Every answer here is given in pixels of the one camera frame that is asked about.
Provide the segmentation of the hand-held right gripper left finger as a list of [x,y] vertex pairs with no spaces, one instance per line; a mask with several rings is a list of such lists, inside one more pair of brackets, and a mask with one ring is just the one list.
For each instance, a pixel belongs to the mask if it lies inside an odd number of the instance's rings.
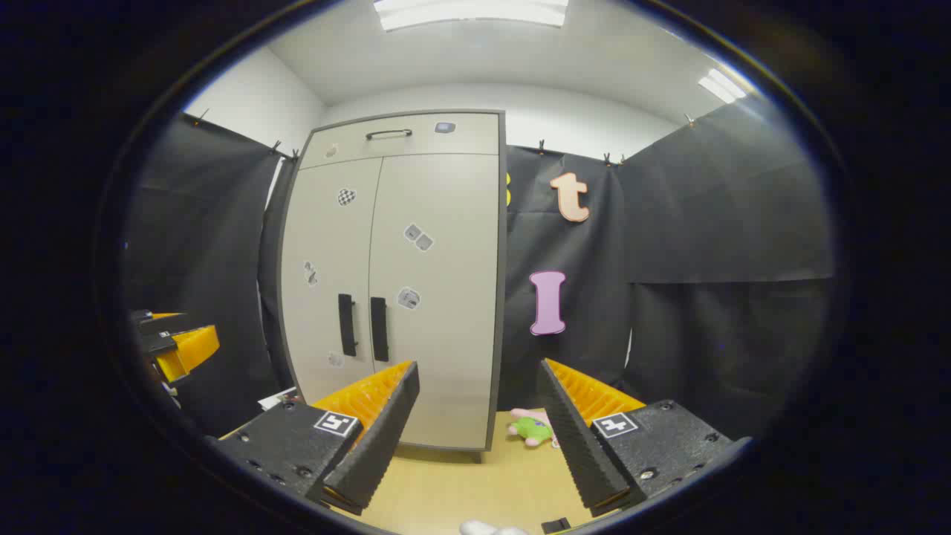
[[275,490],[360,515],[388,470],[419,393],[399,363],[319,402],[280,398],[215,447]]

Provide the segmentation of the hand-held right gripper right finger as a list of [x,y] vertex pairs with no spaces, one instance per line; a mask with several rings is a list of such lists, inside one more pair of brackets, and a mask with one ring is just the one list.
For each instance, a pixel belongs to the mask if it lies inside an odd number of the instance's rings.
[[735,459],[736,441],[679,402],[640,402],[551,359],[536,385],[594,517],[668,496]]

